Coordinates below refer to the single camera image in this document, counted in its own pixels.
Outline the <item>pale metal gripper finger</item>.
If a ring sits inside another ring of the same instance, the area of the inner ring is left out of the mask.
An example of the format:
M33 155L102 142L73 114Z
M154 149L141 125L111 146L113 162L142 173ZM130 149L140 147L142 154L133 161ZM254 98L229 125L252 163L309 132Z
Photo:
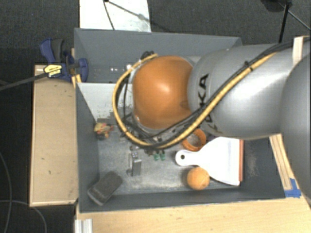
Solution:
M133 175L133 155L132 153L128 154L128 169L126 171L127 175Z
M139 157L138 152L132 152L132 176L139 176L141 174L142 160Z

